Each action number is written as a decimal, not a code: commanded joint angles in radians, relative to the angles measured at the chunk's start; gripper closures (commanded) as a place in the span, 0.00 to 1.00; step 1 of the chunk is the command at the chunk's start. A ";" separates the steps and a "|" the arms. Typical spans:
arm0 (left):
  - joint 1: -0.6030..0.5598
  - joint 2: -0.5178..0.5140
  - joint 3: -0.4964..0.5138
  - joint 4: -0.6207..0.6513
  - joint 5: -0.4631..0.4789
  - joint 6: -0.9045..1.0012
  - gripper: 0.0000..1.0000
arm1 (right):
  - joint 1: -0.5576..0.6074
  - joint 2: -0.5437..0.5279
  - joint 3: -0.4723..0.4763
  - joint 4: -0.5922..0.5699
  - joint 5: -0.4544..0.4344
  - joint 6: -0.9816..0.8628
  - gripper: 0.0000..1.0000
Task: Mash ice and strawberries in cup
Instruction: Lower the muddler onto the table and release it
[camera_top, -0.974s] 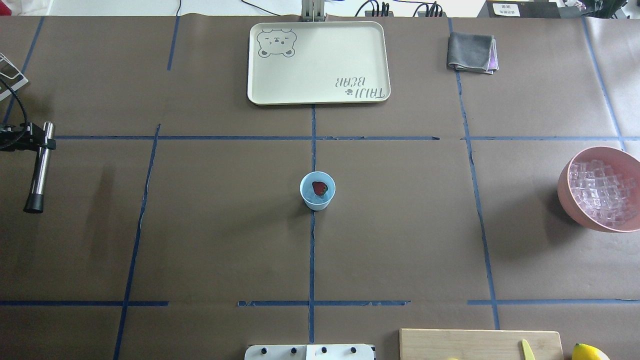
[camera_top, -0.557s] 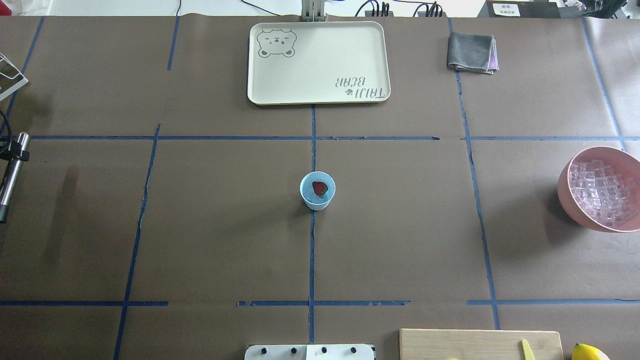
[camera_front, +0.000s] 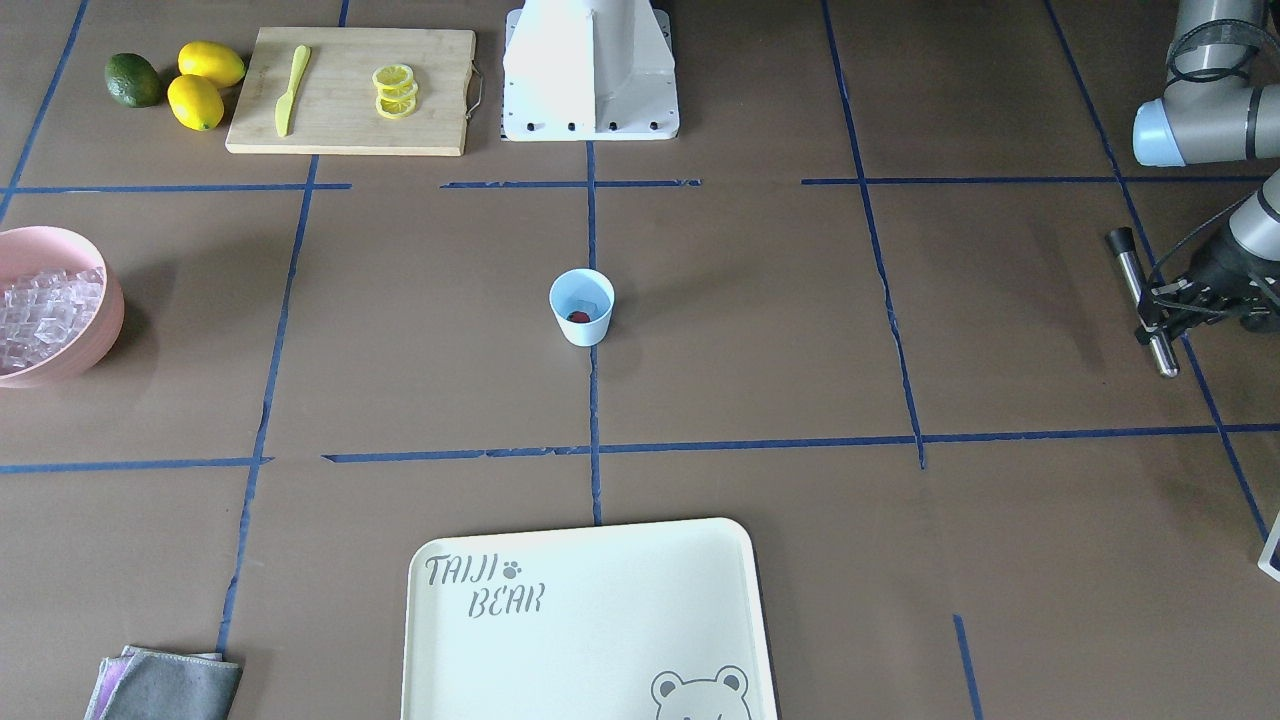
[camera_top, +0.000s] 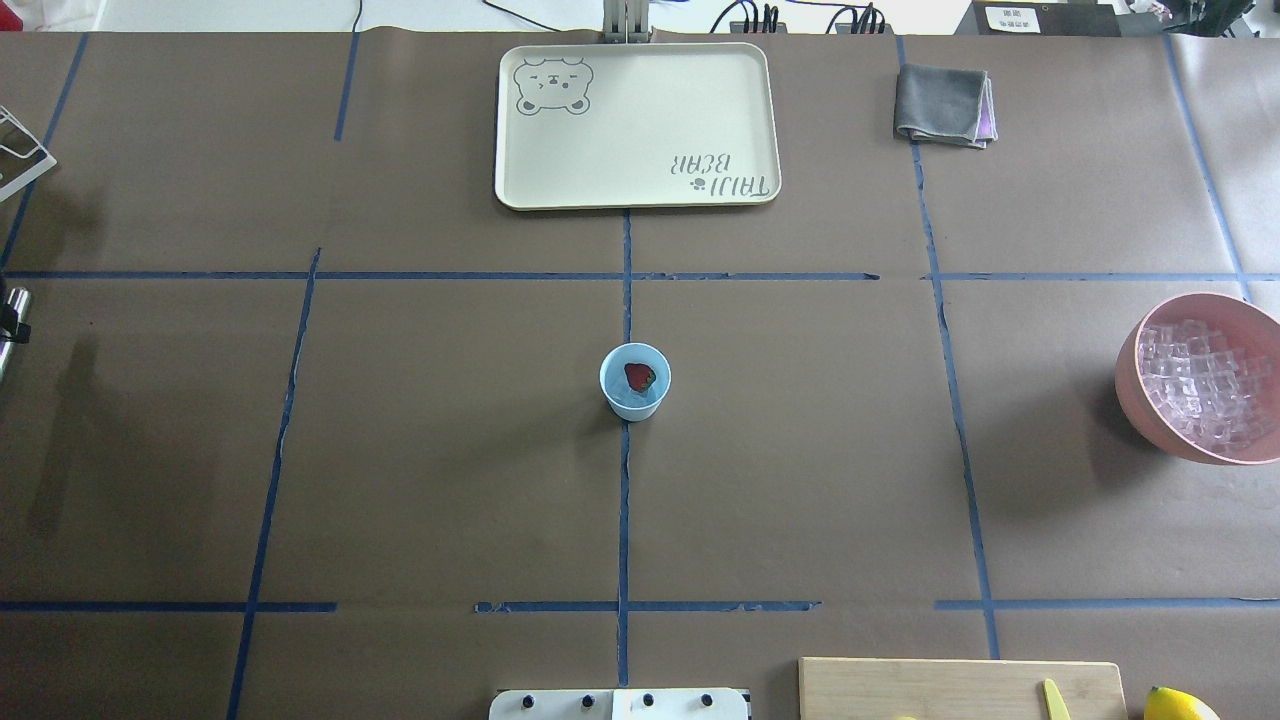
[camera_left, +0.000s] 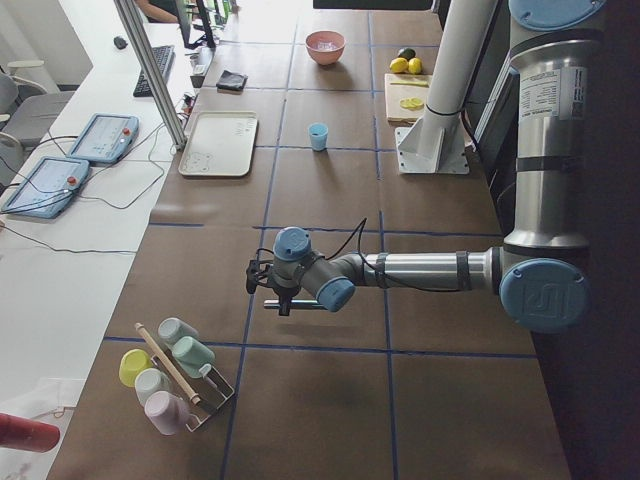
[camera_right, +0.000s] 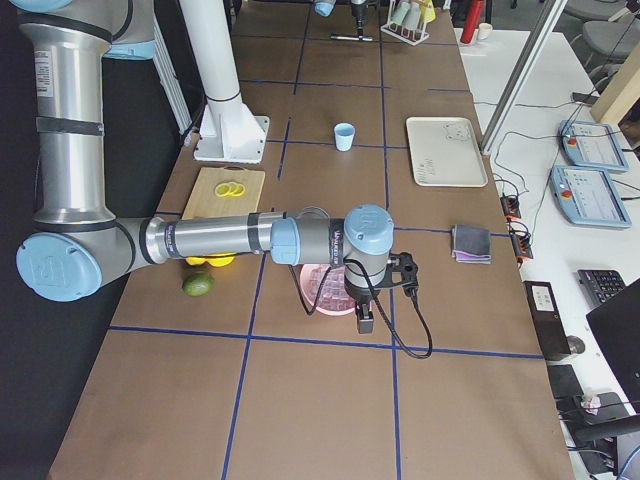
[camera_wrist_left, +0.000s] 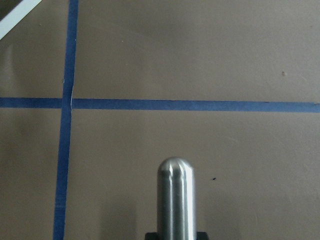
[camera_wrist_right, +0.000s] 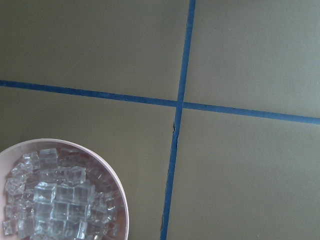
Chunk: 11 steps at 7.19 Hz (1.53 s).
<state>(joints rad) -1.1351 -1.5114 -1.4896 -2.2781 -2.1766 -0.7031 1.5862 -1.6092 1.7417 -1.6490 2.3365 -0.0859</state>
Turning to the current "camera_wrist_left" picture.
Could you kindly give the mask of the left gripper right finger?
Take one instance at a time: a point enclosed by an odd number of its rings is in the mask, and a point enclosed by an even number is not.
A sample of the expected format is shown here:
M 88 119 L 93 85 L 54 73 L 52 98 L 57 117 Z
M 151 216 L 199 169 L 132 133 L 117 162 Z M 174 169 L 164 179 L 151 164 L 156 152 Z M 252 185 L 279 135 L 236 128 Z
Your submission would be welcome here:
M 209 240 L 209 236 L 206 232 L 198 231 L 196 233 L 196 240 Z

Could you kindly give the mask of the left gripper left fingers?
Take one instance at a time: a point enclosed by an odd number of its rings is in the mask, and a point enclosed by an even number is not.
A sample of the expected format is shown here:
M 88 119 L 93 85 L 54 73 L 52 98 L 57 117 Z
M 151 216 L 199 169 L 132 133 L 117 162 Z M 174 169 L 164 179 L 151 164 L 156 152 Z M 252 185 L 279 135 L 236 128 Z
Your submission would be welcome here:
M 145 240 L 158 240 L 158 235 L 156 232 L 147 232 L 145 234 Z

